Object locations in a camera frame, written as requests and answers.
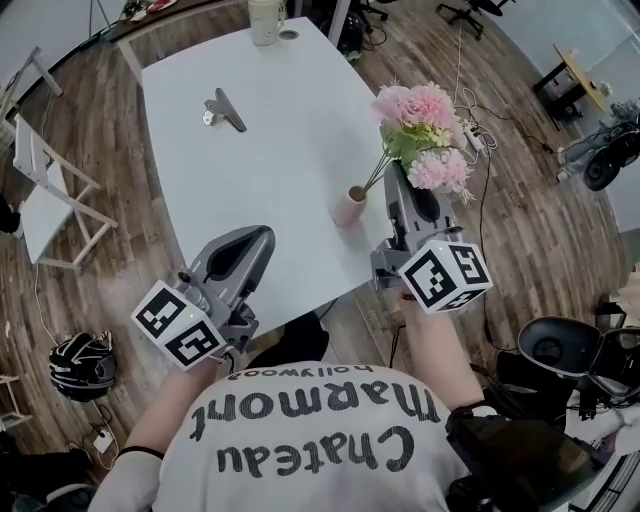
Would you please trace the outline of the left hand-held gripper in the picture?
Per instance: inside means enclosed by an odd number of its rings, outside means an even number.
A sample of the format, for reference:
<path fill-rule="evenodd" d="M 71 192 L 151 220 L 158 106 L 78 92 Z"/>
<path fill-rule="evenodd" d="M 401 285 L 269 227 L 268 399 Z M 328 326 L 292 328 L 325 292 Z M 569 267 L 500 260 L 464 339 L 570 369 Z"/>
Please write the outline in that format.
<path fill-rule="evenodd" d="M 241 352 L 259 326 L 246 301 L 274 249 L 275 234 L 268 226 L 228 232 L 208 242 L 189 268 L 157 281 L 131 319 L 182 370 Z"/>

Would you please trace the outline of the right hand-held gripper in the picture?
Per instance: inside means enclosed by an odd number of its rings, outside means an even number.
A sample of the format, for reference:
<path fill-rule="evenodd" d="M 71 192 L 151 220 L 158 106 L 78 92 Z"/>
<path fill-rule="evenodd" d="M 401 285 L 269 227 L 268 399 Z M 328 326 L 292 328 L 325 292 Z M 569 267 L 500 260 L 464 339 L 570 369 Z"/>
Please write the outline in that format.
<path fill-rule="evenodd" d="M 370 255 L 378 289 L 405 285 L 433 314 L 458 310 L 492 288 L 479 246 L 465 240 L 443 194 L 413 187 L 396 162 L 383 183 L 392 236 Z"/>

